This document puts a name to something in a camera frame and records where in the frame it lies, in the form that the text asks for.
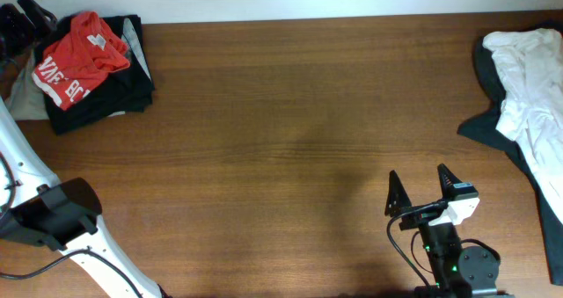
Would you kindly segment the red t-shirt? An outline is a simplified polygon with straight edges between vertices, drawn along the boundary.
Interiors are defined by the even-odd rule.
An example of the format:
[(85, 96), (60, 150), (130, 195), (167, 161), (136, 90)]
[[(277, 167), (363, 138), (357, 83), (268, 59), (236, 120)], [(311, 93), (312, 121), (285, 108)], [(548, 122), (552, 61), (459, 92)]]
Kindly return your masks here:
[(43, 52), (35, 84), (63, 111), (86, 98), (109, 75), (128, 69), (127, 44), (94, 11), (77, 14), (69, 32)]

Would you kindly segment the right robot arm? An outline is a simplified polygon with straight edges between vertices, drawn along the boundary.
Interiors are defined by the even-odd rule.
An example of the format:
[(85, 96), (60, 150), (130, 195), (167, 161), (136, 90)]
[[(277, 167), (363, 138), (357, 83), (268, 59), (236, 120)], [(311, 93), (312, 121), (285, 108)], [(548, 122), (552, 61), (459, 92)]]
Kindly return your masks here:
[[(462, 239), (457, 226), (470, 218), (479, 204), (479, 192), (464, 182), (445, 165), (437, 166), (442, 197), (425, 205), (415, 206), (409, 199), (398, 173), (389, 173), (389, 191), (384, 214), (390, 218), (386, 235), (405, 262), (422, 280), (416, 297), (487, 298), (509, 297), (496, 286), (501, 255), (477, 239)], [(397, 223), (402, 231), (413, 229), (421, 237), (422, 247), (430, 264), (435, 283), (421, 273), (420, 264), (409, 258), (392, 236)]]

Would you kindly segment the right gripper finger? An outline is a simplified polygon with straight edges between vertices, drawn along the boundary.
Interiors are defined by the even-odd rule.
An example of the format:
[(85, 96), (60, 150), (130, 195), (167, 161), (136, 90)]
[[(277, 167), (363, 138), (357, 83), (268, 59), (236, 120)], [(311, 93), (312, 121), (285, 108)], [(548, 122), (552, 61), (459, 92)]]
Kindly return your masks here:
[(455, 200), (459, 195), (459, 192), (454, 184), (461, 184), (462, 181), (457, 178), (445, 164), (439, 164), (437, 166), (437, 171), (442, 197), (445, 200)]
[(389, 192), (385, 204), (384, 215), (394, 217), (412, 207), (405, 188), (396, 171), (389, 173)]

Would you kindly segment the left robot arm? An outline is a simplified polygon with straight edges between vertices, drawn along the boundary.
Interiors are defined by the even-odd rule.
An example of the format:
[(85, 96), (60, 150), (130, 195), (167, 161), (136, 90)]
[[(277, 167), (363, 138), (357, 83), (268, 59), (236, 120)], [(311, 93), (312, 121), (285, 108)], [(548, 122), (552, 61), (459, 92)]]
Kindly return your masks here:
[(136, 15), (82, 11), (57, 18), (34, 0), (1, 8), (1, 61), (26, 67), (1, 103), (1, 237), (73, 260), (112, 297), (162, 297), (109, 233), (94, 189), (60, 180), (35, 153), (20, 120), (50, 122), (58, 135), (106, 117), (140, 113), (155, 85)]

